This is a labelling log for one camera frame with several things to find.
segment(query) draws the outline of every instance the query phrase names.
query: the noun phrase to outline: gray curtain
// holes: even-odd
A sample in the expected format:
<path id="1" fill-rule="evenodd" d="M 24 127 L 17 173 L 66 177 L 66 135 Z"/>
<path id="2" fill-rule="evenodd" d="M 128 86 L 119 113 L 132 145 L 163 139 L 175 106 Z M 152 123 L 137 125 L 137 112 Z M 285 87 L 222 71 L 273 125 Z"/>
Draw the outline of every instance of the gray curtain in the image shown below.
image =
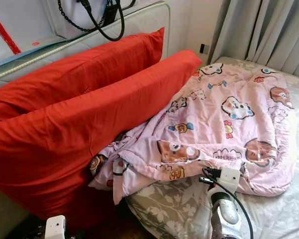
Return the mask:
<path id="1" fill-rule="evenodd" d="M 249 60 L 299 76 L 299 0 L 224 0 L 210 62 Z"/>

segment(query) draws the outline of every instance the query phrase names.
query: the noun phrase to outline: red tassel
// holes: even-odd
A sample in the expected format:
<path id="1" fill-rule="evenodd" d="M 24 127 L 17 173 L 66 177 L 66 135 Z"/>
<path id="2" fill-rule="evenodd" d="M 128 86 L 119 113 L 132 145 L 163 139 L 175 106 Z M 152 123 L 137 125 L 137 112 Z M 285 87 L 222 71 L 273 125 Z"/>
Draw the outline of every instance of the red tassel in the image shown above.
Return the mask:
<path id="1" fill-rule="evenodd" d="M 20 49 L 15 44 L 15 42 L 12 40 L 12 38 L 9 36 L 9 34 L 7 33 L 7 31 L 4 29 L 4 27 L 1 24 L 1 22 L 0 22 L 0 36 L 2 37 L 3 40 L 5 40 L 5 42 L 10 47 L 11 51 L 14 54 L 21 53 Z"/>

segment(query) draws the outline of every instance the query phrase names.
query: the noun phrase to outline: headboard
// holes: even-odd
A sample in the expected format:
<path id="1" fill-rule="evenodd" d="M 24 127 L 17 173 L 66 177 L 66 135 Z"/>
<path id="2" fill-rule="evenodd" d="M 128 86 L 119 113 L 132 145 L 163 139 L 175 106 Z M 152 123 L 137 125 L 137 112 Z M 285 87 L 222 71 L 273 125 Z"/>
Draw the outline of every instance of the headboard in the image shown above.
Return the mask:
<path id="1" fill-rule="evenodd" d="M 160 1 L 146 6 L 125 16 L 124 36 L 140 32 L 151 33 L 165 27 L 162 54 L 162 59 L 165 59 L 168 56 L 169 18 L 170 13 L 167 3 Z M 113 32 L 120 32 L 120 27 L 121 23 L 117 20 L 104 27 L 103 30 L 113 35 Z M 98 31 L 95 31 L 70 42 L 56 43 L 6 63 L 0 66 L 0 87 L 51 62 L 107 42 L 109 40 L 105 39 Z"/>

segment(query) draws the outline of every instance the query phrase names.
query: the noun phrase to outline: pillow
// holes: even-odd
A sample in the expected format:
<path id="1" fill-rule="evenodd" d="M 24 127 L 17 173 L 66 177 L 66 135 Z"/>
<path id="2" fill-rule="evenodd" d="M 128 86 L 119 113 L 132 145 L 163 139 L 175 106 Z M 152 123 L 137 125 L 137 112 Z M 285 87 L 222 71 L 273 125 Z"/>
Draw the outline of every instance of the pillow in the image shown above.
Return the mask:
<path id="1" fill-rule="evenodd" d="M 63 214 L 72 230 L 94 226 L 113 198 L 87 189 L 89 161 L 119 132 L 159 112 L 200 63 L 183 51 L 114 84 L 0 121 L 0 189 L 43 219 Z"/>
<path id="2" fill-rule="evenodd" d="M 0 88 L 0 121 L 120 81 L 162 55 L 164 28 L 66 57 Z"/>

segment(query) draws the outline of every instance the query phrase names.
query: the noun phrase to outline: cartoon print blanket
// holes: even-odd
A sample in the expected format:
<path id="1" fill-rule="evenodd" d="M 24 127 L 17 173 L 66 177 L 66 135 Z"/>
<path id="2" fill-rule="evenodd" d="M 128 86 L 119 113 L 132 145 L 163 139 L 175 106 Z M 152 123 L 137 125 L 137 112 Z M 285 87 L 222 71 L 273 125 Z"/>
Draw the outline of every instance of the cartoon print blanket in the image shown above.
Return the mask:
<path id="1" fill-rule="evenodd" d="M 296 116 L 284 77 L 215 63 L 202 67 L 157 115 L 104 148 L 90 187 L 122 197 L 158 180 L 240 169 L 238 192 L 275 196 L 296 163 Z"/>

